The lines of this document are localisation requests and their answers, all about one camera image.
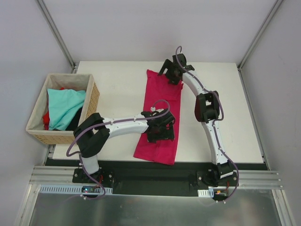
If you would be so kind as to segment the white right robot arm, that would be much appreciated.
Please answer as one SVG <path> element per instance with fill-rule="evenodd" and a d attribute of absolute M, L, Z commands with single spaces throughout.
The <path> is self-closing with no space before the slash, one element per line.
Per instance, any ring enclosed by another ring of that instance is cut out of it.
<path fill-rule="evenodd" d="M 222 144 L 219 122 L 224 119 L 224 111 L 219 94 L 205 88 L 194 73 L 195 68 L 187 65 L 184 54 L 175 54 L 172 58 L 164 61 L 158 75 L 164 74 L 173 85 L 185 83 L 195 95 L 195 118 L 205 130 L 212 159 L 212 169 L 202 176 L 202 181 L 208 186 L 222 186 L 233 175 L 235 166 Z"/>

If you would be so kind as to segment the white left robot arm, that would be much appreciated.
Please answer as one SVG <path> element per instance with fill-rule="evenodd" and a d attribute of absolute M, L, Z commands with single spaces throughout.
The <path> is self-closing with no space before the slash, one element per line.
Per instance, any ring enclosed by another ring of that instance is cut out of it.
<path fill-rule="evenodd" d="M 89 183 L 99 179 L 97 155 L 108 139 L 127 134 L 145 134 L 147 142 L 173 141 L 175 117 L 166 109 L 142 111 L 131 118 L 103 118 L 99 113 L 90 115 L 73 132 L 79 148 L 83 178 Z"/>

